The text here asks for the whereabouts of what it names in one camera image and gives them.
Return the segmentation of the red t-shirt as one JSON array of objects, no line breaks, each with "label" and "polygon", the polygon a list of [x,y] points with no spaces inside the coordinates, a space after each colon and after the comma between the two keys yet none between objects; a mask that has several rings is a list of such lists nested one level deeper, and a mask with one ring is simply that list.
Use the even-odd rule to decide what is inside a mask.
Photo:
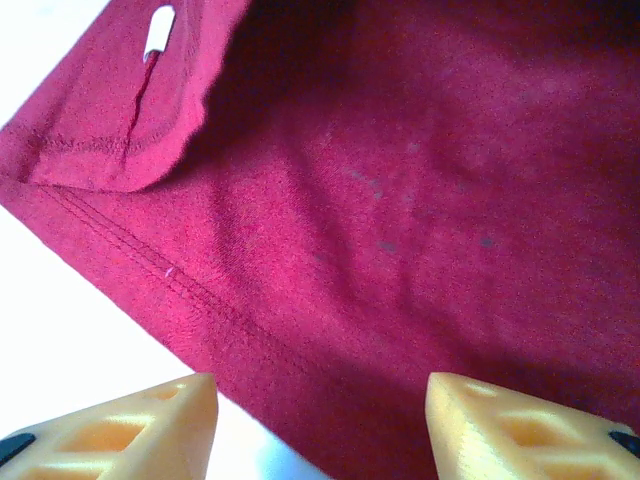
[{"label": "red t-shirt", "polygon": [[110,0],[0,205],[338,480],[435,371],[640,427],[640,0]]}]

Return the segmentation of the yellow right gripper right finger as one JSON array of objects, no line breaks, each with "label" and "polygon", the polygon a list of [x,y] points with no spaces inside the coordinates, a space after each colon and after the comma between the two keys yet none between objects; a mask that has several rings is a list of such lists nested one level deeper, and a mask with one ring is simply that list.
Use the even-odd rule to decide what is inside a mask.
[{"label": "yellow right gripper right finger", "polygon": [[604,417],[458,374],[429,376],[438,480],[640,480],[640,434]]}]

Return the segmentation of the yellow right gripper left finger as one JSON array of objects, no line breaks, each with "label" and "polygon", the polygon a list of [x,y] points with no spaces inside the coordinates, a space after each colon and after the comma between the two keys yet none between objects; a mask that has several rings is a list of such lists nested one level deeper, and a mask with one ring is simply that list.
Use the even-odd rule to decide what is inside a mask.
[{"label": "yellow right gripper left finger", "polygon": [[217,419],[192,374],[0,439],[0,480],[205,480]]}]

